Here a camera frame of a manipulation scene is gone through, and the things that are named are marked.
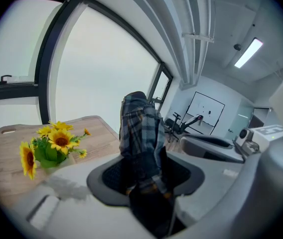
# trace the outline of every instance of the whiteboard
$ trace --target whiteboard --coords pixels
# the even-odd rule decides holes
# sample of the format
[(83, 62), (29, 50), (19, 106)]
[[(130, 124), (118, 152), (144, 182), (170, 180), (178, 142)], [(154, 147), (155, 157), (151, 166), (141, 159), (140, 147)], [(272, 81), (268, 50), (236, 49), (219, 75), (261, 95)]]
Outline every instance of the whiteboard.
[(204, 122), (215, 126), (223, 108), (222, 103), (196, 92), (187, 113), (192, 116), (203, 115)]

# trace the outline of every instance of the green leaf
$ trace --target green leaf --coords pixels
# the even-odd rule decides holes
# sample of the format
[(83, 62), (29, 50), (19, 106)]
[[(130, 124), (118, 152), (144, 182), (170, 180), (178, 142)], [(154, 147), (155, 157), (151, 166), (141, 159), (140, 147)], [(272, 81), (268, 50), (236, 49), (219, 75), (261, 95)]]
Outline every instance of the green leaf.
[(75, 136), (75, 137), (72, 137), (71, 139), (70, 139), (70, 141), (73, 141), (73, 142), (77, 142), (78, 140), (81, 140), (83, 138), (83, 136)]
[(50, 160), (50, 161), (57, 160), (57, 150), (56, 148), (52, 149), (50, 143), (46, 147), (46, 157), (47, 157), (47, 160)]
[(62, 163), (66, 159), (66, 155), (64, 153), (61, 153), (60, 151), (57, 152), (57, 163)]
[(41, 160), (46, 159), (45, 149), (40, 148), (40, 147), (36, 148), (34, 152), (34, 156), (35, 156), (35, 159), (40, 162)]
[(55, 166), (57, 166), (57, 162), (56, 161), (50, 161), (50, 160), (42, 159), (41, 160), (41, 166), (43, 168), (55, 167)]
[(48, 145), (48, 142), (47, 142), (47, 138), (43, 137), (43, 138), (39, 138), (38, 141), (37, 141), (37, 146), (42, 148), (42, 149), (46, 149)]

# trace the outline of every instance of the window handle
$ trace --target window handle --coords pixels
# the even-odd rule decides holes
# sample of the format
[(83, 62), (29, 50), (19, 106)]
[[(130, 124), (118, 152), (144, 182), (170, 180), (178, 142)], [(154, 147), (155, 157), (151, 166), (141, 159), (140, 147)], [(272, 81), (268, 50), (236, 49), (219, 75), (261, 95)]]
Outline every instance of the window handle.
[(4, 77), (12, 77), (12, 75), (8, 75), (8, 74), (2, 75), (2, 76), (1, 76), (1, 80), (0, 80), (0, 85), (4, 85), (4, 84), (7, 83), (7, 81), (4, 81), (4, 80), (3, 80)]

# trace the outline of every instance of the door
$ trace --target door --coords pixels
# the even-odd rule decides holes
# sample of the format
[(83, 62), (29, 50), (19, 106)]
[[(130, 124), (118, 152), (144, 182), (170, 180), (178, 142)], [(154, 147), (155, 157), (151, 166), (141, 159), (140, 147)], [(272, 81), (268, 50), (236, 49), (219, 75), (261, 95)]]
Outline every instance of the door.
[(241, 100), (236, 116), (226, 134), (226, 138), (233, 140), (244, 127), (248, 127), (254, 107), (246, 100)]

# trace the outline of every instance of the sunflower center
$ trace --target sunflower center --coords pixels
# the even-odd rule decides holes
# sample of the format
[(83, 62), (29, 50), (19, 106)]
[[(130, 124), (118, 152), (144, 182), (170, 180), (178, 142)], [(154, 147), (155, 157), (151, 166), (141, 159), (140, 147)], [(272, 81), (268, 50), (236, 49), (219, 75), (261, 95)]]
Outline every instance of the sunflower center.
[(27, 154), (26, 160), (29, 166), (33, 166), (34, 159), (33, 159), (33, 153), (31, 151)]
[(62, 138), (62, 137), (57, 138), (55, 142), (56, 142), (57, 145), (59, 145), (61, 147), (64, 147), (65, 145), (67, 145), (67, 139)]

